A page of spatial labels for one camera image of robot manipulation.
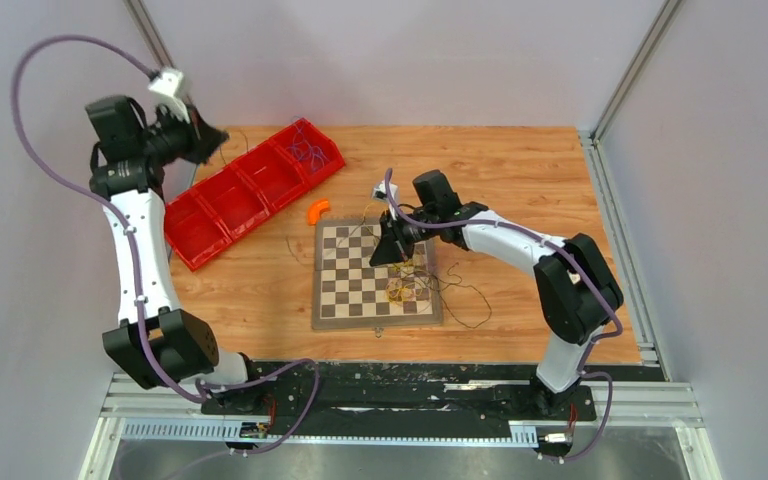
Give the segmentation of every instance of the orange plastic piece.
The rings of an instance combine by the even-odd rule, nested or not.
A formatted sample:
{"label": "orange plastic piece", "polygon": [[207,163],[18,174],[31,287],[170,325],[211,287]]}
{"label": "orange plastic piece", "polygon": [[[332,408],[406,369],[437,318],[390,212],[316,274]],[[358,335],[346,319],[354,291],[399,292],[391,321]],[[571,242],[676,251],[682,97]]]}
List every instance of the orange plastic piece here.
{"label": "orange plastic piece", "polygon": [[327,198],[319,199],[307,209],[307,224],[316,225],[323,212],[331,210],[331,203]]}

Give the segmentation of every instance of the red plastic bin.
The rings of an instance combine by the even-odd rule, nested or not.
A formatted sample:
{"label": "red plastic bin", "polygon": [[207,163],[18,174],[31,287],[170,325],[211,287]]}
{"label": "red plastic bin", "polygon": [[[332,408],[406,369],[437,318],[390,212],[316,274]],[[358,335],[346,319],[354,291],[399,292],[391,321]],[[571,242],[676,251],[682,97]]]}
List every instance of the red plastic bin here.
{"label": "red plastic bin", "polygon": [[345,165],[301,118],[166,205],[166,240],[194,271]]}

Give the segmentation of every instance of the wooden tabletop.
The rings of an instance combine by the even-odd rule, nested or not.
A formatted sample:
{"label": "wooden tabletop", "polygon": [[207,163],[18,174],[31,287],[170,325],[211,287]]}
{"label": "wooden tabletop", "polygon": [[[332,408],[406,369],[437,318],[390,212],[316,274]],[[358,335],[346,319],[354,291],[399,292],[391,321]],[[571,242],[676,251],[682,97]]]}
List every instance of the wooden tabletop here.
{"label": "wooden tabletop", "polygon": [[[279,127],[228,128],[222,156],[231,161]],[[306,211],[316,199],[331,202],[328,217],[359,217],[372,187],[393,167],[401,200],[416,204],[413,178],[440,169],[461,200],[488,205],[509,220],[540,232],[592,236],[613,268],[578,134],[572,128],[328,127],[346,166],[196,272],[173,255],[172,277],[183,307],[210,323],[226,349],[259,359],[422,362],[539,362],[549,328],[534,280],[495,258],[437,242],[438,273],[463,278],[487,298],[492,317],[469,329],[448,312],[442,326],[313,331],[311,299],[315,227]],[[223,166],[220,155],[197,180]],[[374,215],[383,205],[376,204]],[[467,288],[443,292],[463,323],[485,319],[484,301]],[[626,309],[627,333],[601,342],[591,361],[639,363]]]}

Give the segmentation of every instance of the white wall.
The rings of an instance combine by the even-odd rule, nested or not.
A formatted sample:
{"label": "white wall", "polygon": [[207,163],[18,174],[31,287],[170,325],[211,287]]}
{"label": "white wall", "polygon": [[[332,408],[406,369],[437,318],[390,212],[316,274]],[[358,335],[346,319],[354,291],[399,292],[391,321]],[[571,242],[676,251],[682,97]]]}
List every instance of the white wall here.
{"label": "white wall", "polygon": [[768,2],[685,2],[603,145],[724,478],[768,478]]}
{"label": "white wall", "polygon": [[[111,40],[151,64],[121,2],[0,0],[0,479],[75,478],[114,367],[100,337],[118,307],[104,215],[33,165],[8,108],[21,52],[67,32]],[[143,92],[145,77],[113,54],[70,45],[42,53],[26,78],[32,142],[86,184],[94,135],[84,105]]]}
{"label": "white wall", "polygon": [[218,124],[592,128],[662,0],[146,0]]}

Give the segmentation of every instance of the checkered board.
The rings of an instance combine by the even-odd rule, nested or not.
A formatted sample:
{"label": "checkered board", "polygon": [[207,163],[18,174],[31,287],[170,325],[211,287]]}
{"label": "checkered board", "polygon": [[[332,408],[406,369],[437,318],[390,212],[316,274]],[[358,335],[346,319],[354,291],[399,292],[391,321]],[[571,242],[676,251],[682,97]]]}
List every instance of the checkered board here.
{"label": "checkered board", "polygon": [[436,279],[425,273],[433,273],[433,242],[416,244],[409,264],[370,267],[381,231],[369,221],[361,227],[360,220],[323,219],[316,224],[313,328],[443,323]]}

